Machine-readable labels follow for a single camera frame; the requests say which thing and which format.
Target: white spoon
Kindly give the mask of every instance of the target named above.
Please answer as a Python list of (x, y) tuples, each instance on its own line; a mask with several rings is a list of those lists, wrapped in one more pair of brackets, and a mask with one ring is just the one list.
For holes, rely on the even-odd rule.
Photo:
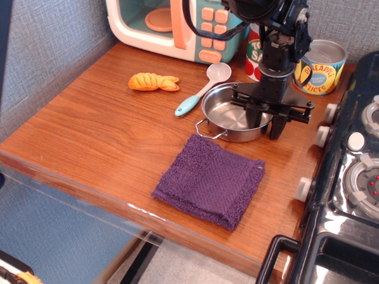
[(230, 78), (230, 75), (232, 74), (232, 70), (226, 63), (216, 63), (212, 64), (208, 67), (207, 70), (207, 76), (209, 78), (209, 83), (203, 87), (199, 93), (196, 95), (190, 96), (189, 98), (185, 99), (180, 106), (176, 109), (175, 115), (177, 117), (186, 114), (190, 110), (192, 110), (196, 104), (199, 102), (200, 98), (202, 98), (205, 93), (213, 87), (217, 83), (224, 82)]

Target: light blue spoon handle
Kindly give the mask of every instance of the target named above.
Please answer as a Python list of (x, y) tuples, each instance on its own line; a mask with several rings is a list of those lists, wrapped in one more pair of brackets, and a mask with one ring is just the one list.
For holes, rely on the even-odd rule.
[(186, 114), (190, 110), (192, 110), (196, 104), (199, 102), (200, 97), (197, 95), (190, 96), (189, 98), (185, 99), (180, 106), (175, 111), (175, 115), (177, 117), (180, 117), (181, 115)]

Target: wood grain surface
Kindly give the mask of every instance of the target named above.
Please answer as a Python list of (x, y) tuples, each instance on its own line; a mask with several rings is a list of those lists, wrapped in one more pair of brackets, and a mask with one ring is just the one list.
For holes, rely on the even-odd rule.
[[(229, 63), (228, 82), (251, 82), (246, 46)], [(0, 161), (27, 176), (134, 221), (164, 237), (256, 276), (272, 237), (299, 238), (304, 204), (295, 199), (302, 176), (312, 178), (322, 156), (314, 145), (328, 103), (338, 103), (353, 66), (336, 91), (304, 95), (315, 102), (309, 124), (288, 123), (278, 140), (268, 134), (248, 143), (214, 142), (225, 150), (266, 161), (266, 172), (233, 232), (150, 197), (205, 116), (199, 103), (182, 117), (177, 106), (207, 82), (208, 66), (118, 43), (0, 145)], [(180, 91), (128, 88), (136, 73), (180, 78)], [(208, 133), (206, 126), (201, 131)], [(279, 282), (287, 256), (275, 266)]]

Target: toy microwave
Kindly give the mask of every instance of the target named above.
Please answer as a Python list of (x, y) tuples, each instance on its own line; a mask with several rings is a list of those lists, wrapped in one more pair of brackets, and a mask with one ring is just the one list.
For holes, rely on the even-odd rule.
[[(166, 56), (226, 63), (246, 38), (246, 33), (230, 41), (196, 36), (185, 22), (182, 0), (106, 0), (106, 4), (111, 30), (121, 42)], [(202, 30), (222, 34), (241, 23), (220, 0), (192, 0), (190, 7), (192, 22)]]

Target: metal pan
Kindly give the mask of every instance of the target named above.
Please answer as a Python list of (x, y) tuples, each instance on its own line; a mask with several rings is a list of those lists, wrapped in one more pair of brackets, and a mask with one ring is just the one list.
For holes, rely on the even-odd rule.
[[(200, 136), (241, 143), (255, 140), (266, 133), (272, 115), (263, 113), (259, 127), (249, 128), (246, 111), (241, 106), (230, 103), (233, 84), (235, 83), (219, 85), (205, 95), (201, 105), (206, 118), (196, 123), (197, 133)], [(215, 135), (214, 137), (200, 133), (199, 125), (204, 122), (207, 122), (208, 129)]]

